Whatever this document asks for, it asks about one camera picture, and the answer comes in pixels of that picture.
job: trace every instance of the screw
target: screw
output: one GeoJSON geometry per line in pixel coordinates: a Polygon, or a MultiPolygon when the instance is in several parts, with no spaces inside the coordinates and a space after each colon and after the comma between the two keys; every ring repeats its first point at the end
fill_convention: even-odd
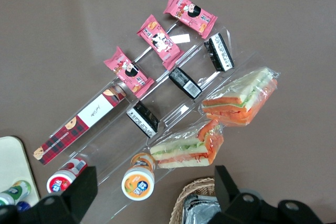
{"type": "Polygon", "coordinates": [[[253,202],[253,201],[254,201],[253,197],[252,197],[250,194],[245,194],[245,195],[243,196],[243,199],[244,199],[244,201],[246,201],[246,202],[253,202]]]}
{"type": "Polygon", "coordinates": [[[48,205],[51,205],[55,202],[55,199],[54,198],[47,198],[45,201],[44,201],[44,205],[45,206],[48,206],[48,205]]]}
{"type": "Polygon", "coordinates": [[[286,207],[287,207],[289,210],[293,210],[293,211],[297,211],[297,210],[299,210],[298,205],[296,205],[294,202],[287,202],[287,203],[286,203],[286,207]]]}

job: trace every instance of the small bottle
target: small bottle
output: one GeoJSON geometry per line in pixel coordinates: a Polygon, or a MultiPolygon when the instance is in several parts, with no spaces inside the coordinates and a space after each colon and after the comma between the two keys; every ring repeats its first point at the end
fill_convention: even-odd
{"type": "Polygon", "coordinates": [[[126,197],[136,201],[147,199],[154,190],[154,169],[155,160],[150,154],[136,154],[121,183],[126,197]]]}
{"type": "Polygon", "coordinates": [[[48,179],[47,191],[49,193],[65,191],[87,166],[81,158],[71,159],[48,179]]]}
{"type": "Polygon", "coordinates": [[[32,187],[25,180],[19,180],[8,190],[0,193],[0,206],[16,205],[20,200],[27,197],[32,187]]]}

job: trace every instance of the aluminum foil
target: aluminum foil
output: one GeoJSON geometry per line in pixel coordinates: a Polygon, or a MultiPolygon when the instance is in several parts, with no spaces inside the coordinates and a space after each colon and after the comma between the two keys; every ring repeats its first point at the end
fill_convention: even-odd
{"type": "Polygon", "coordinates": [[[181,224],[207,224],[217,212],[216,197],[191,194],[183,202],[181,224]]]}

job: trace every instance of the plaid packaging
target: plaid packaging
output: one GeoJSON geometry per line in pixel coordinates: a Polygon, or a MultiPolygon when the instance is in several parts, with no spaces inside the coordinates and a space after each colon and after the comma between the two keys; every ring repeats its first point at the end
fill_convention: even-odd
{"type": "Polygon", "coordinates": [[[43,165],[48,164],[65,148],[81,137],[111,109],[125,98],[126,94],[118,85],[111,85],[83,108],[69,122],[54,133],[48,141],[34,151],[34,158],[43,165]]]}

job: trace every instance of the black snack package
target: black snack package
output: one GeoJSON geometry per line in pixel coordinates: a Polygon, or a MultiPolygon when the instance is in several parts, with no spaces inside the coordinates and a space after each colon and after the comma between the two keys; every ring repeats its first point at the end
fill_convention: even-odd
{"type": "Polygon", "coordinates": [[[227,71],[234,68],[229,50],[227,49],[224,39],[220,33],[216,33],[208,40],[204,41],[204,45],[210,54],[212,63],[217,71],[227,71]]]}
{"type": "Polygon", "coordinates": [[[158,132],[159,119],[142,102],[139,101],[126,113],[149,138],[158,132]]]}
{"type": "Polygon", "coordinates": [[[176,67],[170,74],[169,78],[181,89],[187,96],[196,99],[202,89],[188,76],[181,68],[176,67]]]}

